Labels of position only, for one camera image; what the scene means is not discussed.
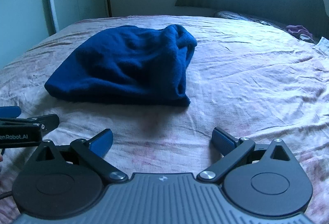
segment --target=bed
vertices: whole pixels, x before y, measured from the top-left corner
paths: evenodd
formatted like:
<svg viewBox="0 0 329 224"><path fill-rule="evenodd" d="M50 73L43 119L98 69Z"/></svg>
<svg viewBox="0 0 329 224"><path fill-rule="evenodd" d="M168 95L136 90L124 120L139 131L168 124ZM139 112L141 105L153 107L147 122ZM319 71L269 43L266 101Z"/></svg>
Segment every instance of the bed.
<svg viewBox="0 0 329 224"><path fill-rule="evenodd" d="M188 108L70 103L51 97L44 83L70 53L97 32L121 25L161 29L181 24L197 40L187 69ZM129 16L83 20L45 39L0 71L0 106L18 105L21 118L56 113L47 134L56 145L91 138L105 128L114 144L105 160L133 172L202 171L220 158L210 143L215 126L268 144L283 139L310 178L306 215L329 223L329 62L316 45L248 21L188 16ZM7 149L0 193L9 191L34 151ZM19 212L0 201L0 223Z"/></svg>
<svg viewBox="0 0 329 224"><path fill-rule="evenodd" d="M234 13L231 11L218 11L215 13L214 17L221 18L221 19L253 21L253 22L256 22L259 24L272 26L272 27L280 29L286 33L289 33L286 24L276 22L273 20L269 20L269 19L259 18L259 17L253 16L253 15L239 14L239 13ZM318 37L315 37L313 35L312 35L312 38L309 37L308 35L307 36L295 35L293 37L297 38L298 40L303 40L303 41L306 41L306 42L309 42L312 44L317 44L320 41L320 39Z"/></svg>

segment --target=blue cloth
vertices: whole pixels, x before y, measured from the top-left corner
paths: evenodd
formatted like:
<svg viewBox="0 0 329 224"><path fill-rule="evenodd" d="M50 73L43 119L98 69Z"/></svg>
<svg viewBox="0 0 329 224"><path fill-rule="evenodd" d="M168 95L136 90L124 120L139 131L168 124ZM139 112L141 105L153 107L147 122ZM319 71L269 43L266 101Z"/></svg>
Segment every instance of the blue cloth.
<svg viewBox="0 0 329 224"><path fill-rule="evenodd" d="M44 87L73 102L188 106L185 71L196 45L176 24L106 29L75 49Z"/></svg>

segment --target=black bracket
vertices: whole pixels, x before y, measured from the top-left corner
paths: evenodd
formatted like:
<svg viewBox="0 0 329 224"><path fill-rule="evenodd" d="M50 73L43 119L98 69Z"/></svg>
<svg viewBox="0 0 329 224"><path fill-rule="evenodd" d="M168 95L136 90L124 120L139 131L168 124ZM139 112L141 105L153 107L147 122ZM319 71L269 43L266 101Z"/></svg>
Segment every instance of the black bracket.
<svg viewBox="0 0 329 224"><path fill-rule="evenodd" d="M305 212L312 184L282 139L255 144L216 127L212 142L225 157L199 173L199 181L221 185L233 204L252 214L278 217Z"/></svg>
<svg viewBox="0 0 329 224"><path fill-rule="evenodd" d="M57 114L27 119L0 118L0 148L38 146L42 137L59 126Z"/></svg>
<svg viewBox="0 0 329 224"><path fill-rule="evenodd" d="M125 173L102 159L112 143L110 129L70 145L42 141L13 184L19 211L63 218L88 208L108 184L127 181Z"/></svg>

